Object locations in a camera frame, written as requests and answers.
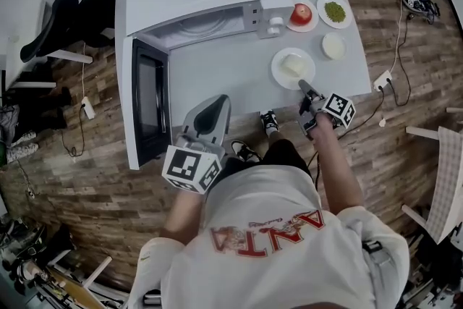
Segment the red tomato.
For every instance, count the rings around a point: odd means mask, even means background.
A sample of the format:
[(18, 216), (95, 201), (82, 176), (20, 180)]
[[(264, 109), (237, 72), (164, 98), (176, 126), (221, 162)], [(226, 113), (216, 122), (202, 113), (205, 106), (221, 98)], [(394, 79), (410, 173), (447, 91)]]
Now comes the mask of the red tomato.
[(294, 11), (290, 17), (292, 24), (297, 26), (307, 25), (313, 18), (313, 13), (308, 5), (297, 3), (294, 5)]

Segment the white background desk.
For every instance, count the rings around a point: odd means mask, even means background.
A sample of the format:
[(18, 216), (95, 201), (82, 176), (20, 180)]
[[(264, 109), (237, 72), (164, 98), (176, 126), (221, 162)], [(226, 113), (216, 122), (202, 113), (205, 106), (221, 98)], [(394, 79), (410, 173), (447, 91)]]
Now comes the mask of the white background desk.
[(47, 58), (65, 59), (91, 64), (93, 58), (85, 54), (67, 51), (62, 42), (51, 36), (56, 20), (56, 7), (60, 0), (32, 0), (24, 11), (25, 17), (17, 35), (9, 37), (5, 69), (4, 89), (54, 88), (54, 82), (18, 82), (24, 71), (30, 71)]

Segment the person's black shorts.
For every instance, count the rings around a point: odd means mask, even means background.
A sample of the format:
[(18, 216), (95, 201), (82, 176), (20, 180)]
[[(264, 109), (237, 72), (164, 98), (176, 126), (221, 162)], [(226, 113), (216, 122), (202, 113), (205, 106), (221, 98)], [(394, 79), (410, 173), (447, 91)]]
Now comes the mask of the person's black shorts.
[(298, 154), (292, 142), (287, 139), (282, 139), (270, 144), (266, 154), (262, 157), (262, 161), (258, 163), (243, 162), (237, 158), (235, 154), (234, 157), (228, 157), (220, 174), (214, 181), (213, 186), (237, 172), (244, 171), (254, 166), (292, 166), (303, 170), (312, 178), (307, 164)]

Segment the black round floor device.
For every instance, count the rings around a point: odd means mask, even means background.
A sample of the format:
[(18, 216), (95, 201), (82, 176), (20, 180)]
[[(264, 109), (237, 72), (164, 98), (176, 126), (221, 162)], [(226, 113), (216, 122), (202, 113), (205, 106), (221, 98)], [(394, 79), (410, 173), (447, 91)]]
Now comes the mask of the black round floor device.
[(402, 0), (404, 5), (416, 14), (441, 16), (437, 3), (431, 0)]

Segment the pile of green peas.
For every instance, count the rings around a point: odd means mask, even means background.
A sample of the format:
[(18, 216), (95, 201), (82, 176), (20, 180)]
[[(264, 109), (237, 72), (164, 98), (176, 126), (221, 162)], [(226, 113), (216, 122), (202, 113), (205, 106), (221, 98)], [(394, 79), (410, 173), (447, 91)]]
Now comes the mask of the pile of green peas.
[(344, 11), (344, 8), (340, 4), (337, 4), (335, 1), (325, 3), (324, 9), (326, 16), (332, 22), (340, 23), (343, 22), (346, 18), (346, 12)]

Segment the person's right sneaker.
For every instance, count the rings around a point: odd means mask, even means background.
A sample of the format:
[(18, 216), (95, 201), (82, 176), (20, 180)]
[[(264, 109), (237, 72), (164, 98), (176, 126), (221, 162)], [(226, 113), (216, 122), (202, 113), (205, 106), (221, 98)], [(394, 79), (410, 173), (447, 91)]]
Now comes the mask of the person's right sneaker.
[(268, 137), (270, 137), (273, 132), (280, 131), (279, 124), (276, 120), (276, 115), (273, 110), (261, 111), (260, 120)]

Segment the white pea plate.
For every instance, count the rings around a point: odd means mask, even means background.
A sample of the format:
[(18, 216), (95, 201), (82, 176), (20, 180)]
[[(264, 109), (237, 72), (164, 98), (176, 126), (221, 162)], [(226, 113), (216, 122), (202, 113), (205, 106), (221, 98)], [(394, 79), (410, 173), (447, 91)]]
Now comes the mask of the white pea plate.
[[(326, 16), (324, 5), (325, 3), (330, 2), (330, 1), (335, 1), (337, 4), (340, 4), (344, 8), (344, 11), (346, 12), (346, 18), (343, 22), (340, 22), (340, 23), (332, 22)], [(324, 21), (328, 26), (332, 28), (344, 29), (344, 28), (347, 28), (352, 22), (352, 18), (353, 18), (352, 10), (350, 9), (350, 6), (348, 5), (348, 3), (346, 3), (344, 0), (317, 0), (316, 7), (318, 10), (319, 17), (322, 19), (322, 21)]]

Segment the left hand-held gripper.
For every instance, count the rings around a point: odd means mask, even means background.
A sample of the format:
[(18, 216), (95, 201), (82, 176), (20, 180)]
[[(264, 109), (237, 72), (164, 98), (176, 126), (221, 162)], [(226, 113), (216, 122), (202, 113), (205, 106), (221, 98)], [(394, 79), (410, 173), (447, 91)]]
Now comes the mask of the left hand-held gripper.
[[(222, 170), (225, 149), (221, 146), (229, 131), (231, 100), (213, 96), (191, 109), (185, 117), (175, 145), (167, 148), (162, 177), (173, 187), (200, 195), (207, 193)], [(211, 138), (211, 142), (199, 138)]]

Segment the person's left forearm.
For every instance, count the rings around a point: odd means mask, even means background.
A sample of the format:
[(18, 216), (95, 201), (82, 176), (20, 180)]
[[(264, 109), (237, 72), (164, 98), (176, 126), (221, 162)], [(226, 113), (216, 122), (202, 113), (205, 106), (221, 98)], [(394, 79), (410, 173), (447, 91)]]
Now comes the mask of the person's left forearm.
[(159, 237), (188, 245), (199, 232), (203, 202), (204, 195), (180, 190)]

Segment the white tomato plate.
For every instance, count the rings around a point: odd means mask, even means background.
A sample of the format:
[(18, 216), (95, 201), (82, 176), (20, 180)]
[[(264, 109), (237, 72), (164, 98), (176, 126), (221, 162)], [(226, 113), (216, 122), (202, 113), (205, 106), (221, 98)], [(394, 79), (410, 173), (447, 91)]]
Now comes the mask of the white tomato plate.
[(298, 32), (298, 33), (306, 33), (306, 32), (313, 30), (318, 25), (318, 21), (319, 21), (318, 11), (315, 5), (309, 0), (292, 0), (292, 1), (294, 2), (294, 5), (304, 4), (311, 11), (311, 18), (309, 22), (307, 22), (304, 25), (295, 24), (292, 22), (292, 20), (290, 20), (287, 24), (287, 27), (290, 30)]

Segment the small white bowl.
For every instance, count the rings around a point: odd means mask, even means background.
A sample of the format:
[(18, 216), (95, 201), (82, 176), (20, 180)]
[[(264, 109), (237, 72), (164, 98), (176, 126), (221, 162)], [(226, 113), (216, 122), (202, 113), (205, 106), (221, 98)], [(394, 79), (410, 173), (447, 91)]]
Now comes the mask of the small white bowl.
[(327, 33), (322, 40), (322, 49), (329, 59), (340, 60), (344, 57), (347, 47), (338, 33)]

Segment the person's white printed t-shirt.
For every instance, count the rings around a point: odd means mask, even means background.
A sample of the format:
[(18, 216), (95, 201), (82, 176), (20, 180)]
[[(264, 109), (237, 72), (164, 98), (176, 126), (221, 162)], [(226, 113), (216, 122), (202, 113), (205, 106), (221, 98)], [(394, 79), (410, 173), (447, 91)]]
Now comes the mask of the person's white printed t-shirt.
[(406, 240), (377, 216), (324, 211), (304, 171), (254, 166), (211, 190), (188, 245), (142, 247), (128, 308), (159, 289), (163, 309), (394, 309), (408, 273)]

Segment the short white power strip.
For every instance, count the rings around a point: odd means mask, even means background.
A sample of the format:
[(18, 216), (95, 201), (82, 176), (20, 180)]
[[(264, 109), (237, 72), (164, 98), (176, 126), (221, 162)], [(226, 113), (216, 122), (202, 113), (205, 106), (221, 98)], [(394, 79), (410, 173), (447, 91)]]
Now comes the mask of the short white power strip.
[(373, 81), (373, 87), (376, 91), (382, 91), (392, 81), (389, 70), (383, 72), (376, 80)]

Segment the person's right forearm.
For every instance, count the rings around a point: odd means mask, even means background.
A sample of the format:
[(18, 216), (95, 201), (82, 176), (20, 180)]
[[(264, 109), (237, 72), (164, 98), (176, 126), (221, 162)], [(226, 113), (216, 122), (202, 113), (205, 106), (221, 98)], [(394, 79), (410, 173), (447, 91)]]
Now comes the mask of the person's right forearm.
[(316, 126), (311, 129), (310, 136), (318, 152), (330, 212), (337, 215), (345, 209), (364, 206), (360, 184), (338, 141), (330, 116), (319, 113), (315, 120)]

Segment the white plate with food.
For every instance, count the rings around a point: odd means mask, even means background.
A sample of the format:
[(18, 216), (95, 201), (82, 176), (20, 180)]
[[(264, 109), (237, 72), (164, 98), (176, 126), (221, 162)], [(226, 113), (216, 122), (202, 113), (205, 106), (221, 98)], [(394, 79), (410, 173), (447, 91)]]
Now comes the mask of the white plate with food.
[[(307, 61), (307, 71), (302, 78), (294, 79), (286, 76), (280, 70), (281, 60), (288, 54), (296, 54), (303, 57)], [(288, 90), (299, 90), (299, 80), (306, 80), (309, 84), (312, 83), (315, 77), (315, 62), (312, 57), (305, 51), (299, 48), (284, 48), (277, 52), (271, 62), (271, 72), (275, 81)]]

